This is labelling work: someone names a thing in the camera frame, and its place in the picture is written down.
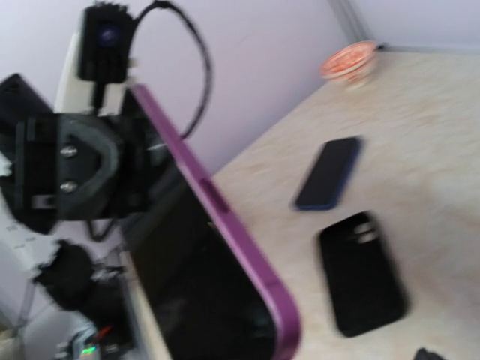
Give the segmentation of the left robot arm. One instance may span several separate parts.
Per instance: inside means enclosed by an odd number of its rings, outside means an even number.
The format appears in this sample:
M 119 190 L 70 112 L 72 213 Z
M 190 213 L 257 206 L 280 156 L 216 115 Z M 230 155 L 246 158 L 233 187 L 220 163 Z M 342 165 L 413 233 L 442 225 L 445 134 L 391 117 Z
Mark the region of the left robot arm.
M 121 115 L 57 113 L 17 73 L 1 82 L 1 153 L 9 173 L 1 195 L 11 215 L 28 229 L 48 234 L 62 221 L 82 221 L 89 238 L 102 242 L 106 229 L 149 205 L 152 129 L 139 111 Z M 101 350 L 126 350 L 133 342 L 121 281 L 97 280 L 86 249 L 57 242 L 50 262 L 32 278 L 63 310 L 82 314 L 95 327 Z

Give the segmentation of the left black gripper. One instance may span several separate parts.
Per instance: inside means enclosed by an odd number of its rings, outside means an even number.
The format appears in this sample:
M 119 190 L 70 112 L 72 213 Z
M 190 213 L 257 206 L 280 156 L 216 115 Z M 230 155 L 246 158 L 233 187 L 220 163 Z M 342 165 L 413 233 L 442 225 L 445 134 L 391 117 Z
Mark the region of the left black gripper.
M 132 95 L 119 115 L 54 112 L 18 73 L 1 82 L 1 154 L 7 207 L 41 234 L 144 212 L 161 174 L 161 141 Z

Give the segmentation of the purple smartphone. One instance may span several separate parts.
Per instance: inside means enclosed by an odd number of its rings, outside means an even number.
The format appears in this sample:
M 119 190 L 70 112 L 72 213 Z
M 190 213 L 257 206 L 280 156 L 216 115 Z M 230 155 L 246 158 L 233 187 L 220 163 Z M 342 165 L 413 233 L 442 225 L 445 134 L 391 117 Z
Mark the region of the purple smartphone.
M 145 121 L 161 163 L 151 210 L 125 238 L 171 359 L 291 359 L 290 291 L 144 85 L 122 112 Z

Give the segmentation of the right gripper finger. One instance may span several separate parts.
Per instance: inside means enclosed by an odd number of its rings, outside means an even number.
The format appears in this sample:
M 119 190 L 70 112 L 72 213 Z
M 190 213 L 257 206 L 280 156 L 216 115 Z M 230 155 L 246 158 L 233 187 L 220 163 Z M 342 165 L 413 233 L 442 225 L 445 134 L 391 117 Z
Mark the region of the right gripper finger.
M 413 360 L 445 360 L 445 359 L 441 355 L 435 352 L 431 352 L 428 349 L 421 348 L 415 353 Z

